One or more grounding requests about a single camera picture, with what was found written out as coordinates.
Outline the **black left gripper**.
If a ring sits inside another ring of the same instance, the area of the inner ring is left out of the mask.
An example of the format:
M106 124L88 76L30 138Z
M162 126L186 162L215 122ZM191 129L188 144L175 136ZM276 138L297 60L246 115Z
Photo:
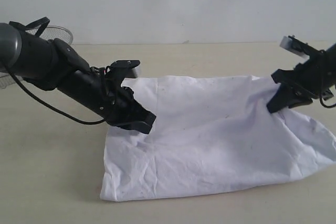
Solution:
M156 115L146 110L127 86L99 77L86 85L86 107L104 121L127 131L149 134Z

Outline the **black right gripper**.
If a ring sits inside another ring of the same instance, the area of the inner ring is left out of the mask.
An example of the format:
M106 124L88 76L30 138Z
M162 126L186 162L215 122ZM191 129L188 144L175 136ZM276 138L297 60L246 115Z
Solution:
M312 99L297 96L294 90L313 99L321 96L327 101L334 97L331 88L335 86L335 51L320 51L319 56L297 64L292 70L278 69L271 77L275 83L283 84L267 103L269 113L313 103Z

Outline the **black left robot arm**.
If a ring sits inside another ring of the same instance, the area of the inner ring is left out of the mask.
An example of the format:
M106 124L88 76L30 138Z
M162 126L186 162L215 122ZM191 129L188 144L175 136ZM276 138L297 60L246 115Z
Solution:
M74 117L36 97L18 77L44 91L59 90L111 126L149 134L156 116L134 98L131 88L122 86L125 78L137 77L140 61L117 60L106 67L92 67L65 41L40 37L48 22L1 23L1 72L30 97L69 119Z

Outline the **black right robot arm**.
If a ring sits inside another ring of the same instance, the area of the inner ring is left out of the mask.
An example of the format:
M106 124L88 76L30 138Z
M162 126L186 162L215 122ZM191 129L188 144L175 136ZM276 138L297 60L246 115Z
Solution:
M278 69L271 75L273 81L280 86L267 103L268 112L310 105L313 100L319 100L324 108L335 108L335 104L325 104L326 100L334 97L330 88L335 86L335 45L327 50L317 50L289 37L289 45L285 48L303 53L309 59L297 64L292 70Z

